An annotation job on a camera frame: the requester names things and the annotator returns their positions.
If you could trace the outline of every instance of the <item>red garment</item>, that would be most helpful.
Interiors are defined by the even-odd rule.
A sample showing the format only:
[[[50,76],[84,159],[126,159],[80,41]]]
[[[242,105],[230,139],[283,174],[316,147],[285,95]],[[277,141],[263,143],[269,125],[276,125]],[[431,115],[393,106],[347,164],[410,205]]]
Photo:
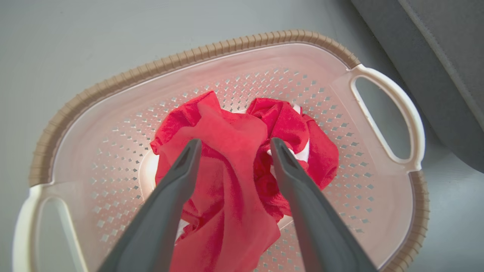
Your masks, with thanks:
[[[255,99],[247,114],[235,114],[222,110],[211,91],[163,121],[151,143],[160,155],[157,183],[189,140],[202,140],[195,192],[181,215],[190,224],[177,240],[170,271],[249,271],[279,238],[276,222],[290,209],[270,173],[272,158],[266,152],[275,136],[296,153],[310,138],[305,169],[320,187],[334,177],[336,146],[287,102]]]
[[[254,162],[254,180],[264,207],[278,222],[284,214],[292,214],[288,201],[282,196],[275,177],[270,173],[272,157],[267,154],[267,150],[271,148],[271,138],[282,139],[294,153],[301,152],[310,140],[308,162],[298,162],[321,190],[336,176],[338,148],[311,117],[296,112],[289,102],[256,98],[246,113],[260,118],[267,125],[267,139]]]

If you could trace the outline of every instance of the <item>white handle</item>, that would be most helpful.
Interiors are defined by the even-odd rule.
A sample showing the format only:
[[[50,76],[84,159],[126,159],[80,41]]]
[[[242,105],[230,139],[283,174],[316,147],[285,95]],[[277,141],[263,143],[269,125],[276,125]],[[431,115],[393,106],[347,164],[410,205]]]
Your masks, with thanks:
[[[37,272],[40,270],[37,248],[40,218],[45,203],[51,199],[55,200],[60,213],[62,226],[73,255],[74,266],[77,271],[85,272],[87,271],[86,262],[81,254],[69,209],[60,198],[46,193],[46,186],[50,185],[39,184],[31,187],[29,198],[25,200],[20,210],[14,234],[13,271]]]
[[[405,91],[402,90],[398,84],[393,80],[389,79],[386,75],[378,72],[375,69],[366,68],[362,64],[357,65],[352,71],[353,78],[351,80],[351,90],[355,95],[358,103],[360,104],[363,113],[365,114],[368,122],[373,127],[378,139],[383,145],[388,156],[395,162],[405,165],[409,171],[418,171],[422,169],[421,162],[424,158],[425,152],[425,133],[424,126],[422,125],[422,120],[417,111],[417,108],[410,100]],[[410,157],[408,159],[401,159],[397,157],[393,151],[388,146],[387,141],[378,129],[375,121],[371,117],[366,106],[364,106],[363,100],[356,90],[356,79],[359,77],[364,77],[378,87],[380,87],[396,104],[398,109],[403,115],[405,122],[407,123],[407,128],[410,134]]]
[[[29,198],[22,205],[15,226],[13,269],[14,272],[36,272],[36,241],[39,218],[45,199],[42,199],[42,186],[30,188]]]

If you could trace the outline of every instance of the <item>gray floor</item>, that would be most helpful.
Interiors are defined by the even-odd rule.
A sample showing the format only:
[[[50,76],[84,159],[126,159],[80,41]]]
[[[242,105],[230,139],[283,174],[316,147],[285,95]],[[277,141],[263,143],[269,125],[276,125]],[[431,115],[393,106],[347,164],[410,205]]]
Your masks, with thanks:
[[[159,57],[272,30],[307,29],[347,46],[363,64],[398,76],[358,13],[343,0],[75,1],[0,3],[0,271],[11,269],[17,214],[27,197],[35,143],[76,93]],[[380,93],[363,94],[397,154],[408,152],[405,124]],[[451,154],[427,129],[423,162],[431,221],[412,272],[482,271],[484,174]],[[46,211],[44,271],[70,271],[56,214]]]

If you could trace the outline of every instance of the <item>gray cushion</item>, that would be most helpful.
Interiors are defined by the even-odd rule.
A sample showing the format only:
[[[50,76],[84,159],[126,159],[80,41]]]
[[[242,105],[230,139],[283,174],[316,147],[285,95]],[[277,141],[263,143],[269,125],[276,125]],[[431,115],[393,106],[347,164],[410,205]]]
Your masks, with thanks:
[[[484,172],[484,1],[352,2],[442,143]]]

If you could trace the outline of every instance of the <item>red towel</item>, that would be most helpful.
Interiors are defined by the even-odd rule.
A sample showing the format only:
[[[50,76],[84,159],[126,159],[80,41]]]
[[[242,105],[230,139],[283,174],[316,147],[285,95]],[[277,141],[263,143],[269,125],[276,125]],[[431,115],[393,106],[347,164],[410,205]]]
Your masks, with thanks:
[[[249,271],[279,238],[276,222],[290,209],[270,173],[271,137],[283,139],[295,153],[310,139],[308,163],[300,163],[320,188],[331,182],[336,146],[287,102],[255,99],[247,114],[235,114],[222,110],[211,91],[163,121],[151,143],[160,155],[157,183],[189,140],[202,140],[195,192],[181,215],[190,224],[177,240],[170,271]]]

